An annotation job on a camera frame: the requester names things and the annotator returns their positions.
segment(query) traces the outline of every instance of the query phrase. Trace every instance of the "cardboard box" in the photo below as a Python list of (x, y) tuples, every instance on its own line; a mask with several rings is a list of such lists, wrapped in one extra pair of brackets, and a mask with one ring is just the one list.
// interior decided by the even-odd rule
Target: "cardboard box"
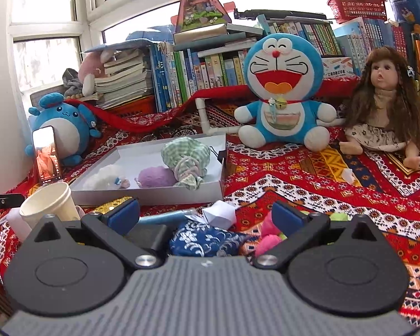
[(350, 57), (322, 58), (324, 78), (354, 76), (353, 63)]
[[(190, 137), (211, 146), (216, 153), (226, 150), (225, 134), (211, 137), (200, 134)], [(225, 162), (220, 163), (213, 153), (210, 157), (204, 182), (197, 190), (190, 190), (186, 187), (138, 187), (135, 178), (138, 177), (141, 170), (148, 167), (165, 166), (160, 151), (166, 143), (174, 139), (154, 140), (115, 147), (70, 184), (73, 202), (80, 206), (100, 206), (124, 196), (137, 198), (141, 206), (183, 205), (222, 200), (224, 197)], [(127, 171), (126, 177), (131, 182), (129, 188), (104, 191), (82, 189), (82, 185), (88, 176), (94, 175), (100, 168), (109, 164), (117, 164), (125, 168)]]

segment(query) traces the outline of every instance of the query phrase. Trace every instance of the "green checkered cloth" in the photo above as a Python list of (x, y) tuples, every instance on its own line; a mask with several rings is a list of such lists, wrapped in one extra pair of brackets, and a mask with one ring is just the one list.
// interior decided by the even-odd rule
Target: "green checkered cloth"
[(210, 163), (210, 148), (190, 137), (179, 137), (162, 148), (161, 155), (165, 165), (174, 171), (175, 185), (197, 189), (204, 181)]

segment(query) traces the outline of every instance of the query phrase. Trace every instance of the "phone screen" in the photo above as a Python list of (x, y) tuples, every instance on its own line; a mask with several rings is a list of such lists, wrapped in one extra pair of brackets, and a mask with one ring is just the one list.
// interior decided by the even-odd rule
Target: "phone screen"
[(32, 133), (36, 165), (42, 183), (61, 178), (61, 168), (56, 151), (55, 132), (52, 126), (40, 128)]

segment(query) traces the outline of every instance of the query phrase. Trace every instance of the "blue plush toy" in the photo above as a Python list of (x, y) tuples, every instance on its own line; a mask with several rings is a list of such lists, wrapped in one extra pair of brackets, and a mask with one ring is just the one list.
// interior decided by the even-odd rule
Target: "blue plush toy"
[(244, 62), (244, 77), (260, 98), (235, 110), (242, 126), (243, 144), (259, 148), (272, 141), (304, 144), (312, 151), (328, 145), (330, 134), (316, 120), (330, 123), (336, 118), (331, 105), (310, 100), (323, 80), (323, 63), (305, 39), (291, 34), (272, 34), (250, 48)]
[[(45, 126), (52, 126), (55, 130), (56, 146), (59, 159), (65, 166), (74, 166), (81, 162), (81, 154), (88, 145), (88, 139), (100, 137), (101, 133), (95, 129), (96, 119), (92, 112), (84, 105), (75, 106), (64, 103), (64, 96), (52, 93), (43, 96), (39, 105), (44, 108), (39, 111), (30, 107), (29, 113), (36, 118), (32, 123), (32, 131)], [(34, 156), (34, 148), (25, 148), (28, 156)]]

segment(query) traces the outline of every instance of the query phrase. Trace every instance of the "patterned blanket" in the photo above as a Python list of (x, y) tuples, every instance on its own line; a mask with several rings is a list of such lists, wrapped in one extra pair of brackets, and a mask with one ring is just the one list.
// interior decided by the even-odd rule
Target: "patterned blanket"
[[(235, 107), (208, 106), (211, 125), (234, 125)], [(65, 173), (67, 181), (77, 178), (116, 145), (202, 132), (197, 112), (184, 114), (171, 126), (148, 135), (132, 135), (109, 126), (100, 130), (103, 138), (92, 143), (82, 164)], [(370, 216), (406, 264), (410, 283), (400, 312), (410, 323), (420, 326), (420, 170), (404, 170), (398, 155), (371, 152), (358, 157), (341, 155), (337, 143), (343, 131), (331, 128), (330, 134), (330, 146), (320, 153), (295, 144), (270, 144), (252, 150), (242, 145), (237, 136), (228, 136), (225, 201), (237, 208), (234, 229), (258, 235), (264, 216), (279, 199), (301, 210), (345, 212), (350, 218), (358, 213)], [(346, 167), (352, 168), (358, 179), (354, 185), (341, 178)], [(34, 183), (30, 175), (15, 191), (31, 194), (37, 187)], [(186, 206), (155, 206), (142, 208), (142, 212), (151, 215), (183, 207)], [(9, 226), (1, 226), (0, 284), (18, 246)], [(255, 246), (255, 241), (246, 243), (242, 253), (252, 252)]]

